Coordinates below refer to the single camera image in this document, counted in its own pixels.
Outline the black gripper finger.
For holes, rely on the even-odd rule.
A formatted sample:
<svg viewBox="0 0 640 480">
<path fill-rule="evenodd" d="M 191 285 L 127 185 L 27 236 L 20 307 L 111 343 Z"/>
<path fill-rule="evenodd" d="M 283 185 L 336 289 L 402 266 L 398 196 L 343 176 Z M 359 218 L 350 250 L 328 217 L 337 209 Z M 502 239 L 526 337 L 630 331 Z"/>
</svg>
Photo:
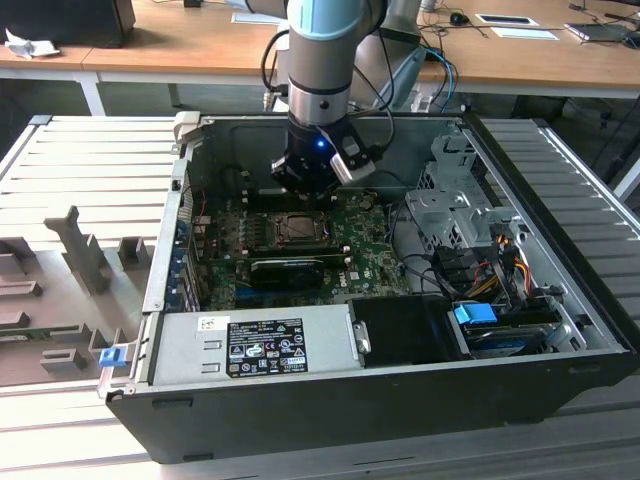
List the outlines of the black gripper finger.
<svg viewBox="0 0 640 480">
<path fill-rule="evenodd" d="M 308 200 L 313 196 L 311 177 L 299 165 L 290 162 L 288 157 L 281 157 L 271 163 L 271 177 L 287 192 L 301 199 Z"/>
<path fill-rule="evenodd" d="M 316 200 L 325 199 L 341 186 L 342 183 L 336 177 L 319 177 L 313 183 L 313 197 Z"/>
</svg>

